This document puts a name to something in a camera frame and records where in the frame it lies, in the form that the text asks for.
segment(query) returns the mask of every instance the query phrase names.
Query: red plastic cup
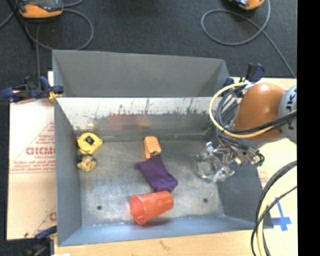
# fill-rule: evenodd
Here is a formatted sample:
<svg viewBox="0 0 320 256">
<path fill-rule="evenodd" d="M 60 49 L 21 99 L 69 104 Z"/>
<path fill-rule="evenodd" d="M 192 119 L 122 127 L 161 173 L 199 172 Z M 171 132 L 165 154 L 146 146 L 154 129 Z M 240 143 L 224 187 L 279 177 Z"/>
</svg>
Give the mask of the red plastic cup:
<svg viewBox="0 0 320 256">
<path fill-rule="evenodd" d="M 130 211 L 136 223 L 144 225 L 160 214 L 172 209 L 174 201 L 168 191 L 134 194 L 130 198 Z"/>
</svg>

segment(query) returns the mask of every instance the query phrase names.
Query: purple towel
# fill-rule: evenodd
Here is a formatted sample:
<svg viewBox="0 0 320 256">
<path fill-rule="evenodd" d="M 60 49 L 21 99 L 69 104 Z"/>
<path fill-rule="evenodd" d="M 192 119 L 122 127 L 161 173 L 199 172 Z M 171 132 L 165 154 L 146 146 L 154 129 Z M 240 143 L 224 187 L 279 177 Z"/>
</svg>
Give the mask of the purple towel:
<svg viewBox="0 0 320 256">
<path fill-rule="evenodd" d="M 171 192 L 178 185 L 178 181 L 168 172 L 159 154 L 136 163 L 134 168 L 143 173 L 155 192 Z"/>
</svg>

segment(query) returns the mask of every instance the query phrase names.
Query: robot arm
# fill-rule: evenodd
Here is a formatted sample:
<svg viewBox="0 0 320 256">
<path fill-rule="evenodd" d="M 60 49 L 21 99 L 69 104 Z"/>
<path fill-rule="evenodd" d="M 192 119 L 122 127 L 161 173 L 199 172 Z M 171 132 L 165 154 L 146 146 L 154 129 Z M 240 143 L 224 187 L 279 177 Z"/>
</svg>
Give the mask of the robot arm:
<svg viewBox="0 0 320 256">
<path fill-rule="evenodd" d="M 297 85 L 285 91 L 256 81 L 229 84 L 213 96 L 209 116 L 218 146 L 209 141 L 197 155 L 197 174 L 214 182 L 224 181 L 235 173 L 229 168 L 232 162 L 261 165 L 265 158 L 259 148 L 264 144 L 283 138 L 297 143 Z M 208 161 L 220 161 L 221 167 L 208 168 Z"/>
</svg>

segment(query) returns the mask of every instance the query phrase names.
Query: gray bin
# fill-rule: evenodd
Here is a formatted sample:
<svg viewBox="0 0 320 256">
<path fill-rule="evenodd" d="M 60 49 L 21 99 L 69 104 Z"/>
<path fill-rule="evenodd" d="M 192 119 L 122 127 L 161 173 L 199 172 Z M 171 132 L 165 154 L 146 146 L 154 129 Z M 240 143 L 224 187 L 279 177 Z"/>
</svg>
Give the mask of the gray bin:
<svg viewBox="0 0 320 256">
<path fill-rule="evenodd" d="M 220 59 L 110 52 L 53 53 L 58 245 L 189 236 L 252 229 L 262 192 L 257 170 L 232 166 L 224 182 L 196 175 L 196 155 L 208 129 L 211 97 L 228 77 Z M 91 172 L 77 168 L 77 137 L 94 132 L 103 145 Z M 143 139 L 156 136 L 161 158 L 178 180 L 173 208 L 136 224 L 133 194 L 153 192 L 134 164 L 145 160 Z"/>
</svg>

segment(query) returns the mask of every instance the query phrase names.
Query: black cable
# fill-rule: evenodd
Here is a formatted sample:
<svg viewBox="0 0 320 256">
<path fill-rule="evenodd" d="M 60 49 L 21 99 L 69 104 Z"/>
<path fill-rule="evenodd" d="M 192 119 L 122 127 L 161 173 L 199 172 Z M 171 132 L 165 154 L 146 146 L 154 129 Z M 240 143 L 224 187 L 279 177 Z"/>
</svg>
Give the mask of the black cable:
<svg viewBox="0 0 320 256">
<path fill-rule="evenodd" d="M 269 180 L 268 182 L 266 183 L 266 185 L 264 186 L 264 189 L 261 193 L 261 196 L 260 196 L 260 200 L 259 200 L 259 204 L 258 204 L 258 210 L 256 212 L 256 217 L 255 219 L 257 220 L 258 217 L 259 217 L 259 211 L 260 211 L 260 208 L 261 208 L 261 204 L 263 202 L 263 200 L 265 199 L 265 196 L 267 194 L 267 192 L 270 190 L 270 188 L 273 186 L 273 184 L 275 182 L 277 182 L 282 176 L 284 176 L 287 172 L 289 172 L 292 168 L 296 167 L 297 166 L 297 161 L 292 161 L 288 164 L 286 164 L 285 166 L 283 166 L 282 168 L 280 168 Z M 267 252 L 269 252 L 269 249 L 268 249 L 268 246 L 267 244 L 265 243 L 265 240 L 263 240 L 264 243 L 264 250 Z"/>
<path fill-rule="evenodd" d="M 254 249 L 254 238 L 255 238 L 255 233 L 257 232 L 258 226 L 261 223 L 261 221 L 264 219 L 265 215 L 270 212 L 270 210 L 275 206 L 275 204 L 280 201 L 282 198 L 284 198 L 285 196 L 287 196 L 289 193 L 291 193 L 292 191 L 294 191 L 295 189 L 297 189 L 298 186 L 294 186 L 293 188 L 291 188 L 290 190 L 288 190 L 287 192 L 283 193 L 282 195 L 280 195 L 279 197 L 277 197 L 275 200 L 272 201 L 272 203 L 270 203 L 270 205 L 265 208 L 265 210 L 263 211 L 263 213 L 261 214 L 260 218 L 256 221 L 253 230 L 252 230 L 252 235 L 251 235 L 251 250 L 254 256 L 257 256 L 255 249 Z"/>
<path fill-rule="evenodd" d="M 8 17 L 5 18 L 5 20 L 3 22 L 0 23 L 0 29 L 9 22 L 9 20 L 12 18 L 12 16 L 14 15 L 13 12 L 11 12 Z"/>
<path fill-rule="evenodd" d="M 89 37 L 88 41 L 87 41 L 85 44 L 83 44 L 82 46 L 80 46 L 80 47 L 78 47 L 78 48 L 73 48 L 73 49 L 70 49 L 70 50 L 76 50 L 76 51 L 78 51 L 78 50 L 84 49 L 85 47 L 87 47 L 87 46 L 91 43 L 91 41 L 92 41 L 92 39 L 93 39 L 93 37 L 94 37 L 94 26 L 93 26 L 93 24 L 91 23 L 91 21 L 90 21 L 84 14 L 82 14 L 82 13 L 79 12 L 79 11 L 72 10 L 72 9 L 66 9 L 66 10 L 64 10 L 64 12 L 65 12 L 65 13 L 73 13 L 73 14 L 76 14 L 76 15 L 80 16 L 81 18 L 83 18 L 83 19 L 89 24 L 90 29 L 91 29 L 91 34 L 90 34 L 90 37 Z M 27 33 L 28 37 L 29 37 L 34 43 L 36 43 L 37 45 L 39 45 L 39 46 L 41 46 L 41 47 L 43 47 L 43 48 L 45 48 L 45 49 L 47 49 L 47 50 L 50 50 L 50 51 L 54 50 L 54 48 L 49 47 L 49 46 L 46 46 L 45 44 L 39 42 L 38 40 L 36 40 L 36 39 L 30 34 L 29 28 L 28 28 L 28 22 L 26 23 L 25 30 L 26 30 L 26 33 Z"/>
<path fill-rule="evenodd" d="M 256 233 L 256 229 L 258 228 L 258 225 L 259 223 L 261 222 L 260 219 L 263 219 L 263 217 L 259 219 L 259 212 L 261 210 L 261 206 L 262 206 L 262 202 L 264 201 L 265 197 L 266 197 L 266 194 L 268 193 L 268 191 L 270 190 L 270 188 L 281 178 L 283 177 L 287 172 L 289 172 L 290 170 L 292 170 L 294 167 L 296 167 L 298 164 L 297 160 L 295 161 L 292 161 L 288 164 L 286 164 L 285 166 L 281 167 L 277 172 L 275 172 L 272 177 L 268 180 L 268 182 L 266 183 L 266 185 L 264 186 L 264 189 L 261 193 L 261 196 L 260 196 L 260 200 L 259 200 L 259 203 L 258 203 L 258 206 L 257 206 L 257 211 L 256 211 L 256 216 L 255 216 L 255 222 L 258 223 L 256 224 L 256 228 L 254 229 L 254 232 L 252 232 L 252 236 L 251 236 L 251 249 L 252 249 L 252 252 L 253 254 L 255 255 L 255 252 L 254 252 L 254 233 Z M 268 246 L 267 246 L 267 243 L 265 242 L 265 240 L 263 240 L 263 245 L 264 245 L 264 249 L 266 251 L 266 253 L 268 254 L 269 253 L 269 249 L 268 249 Z"/>
</svg>

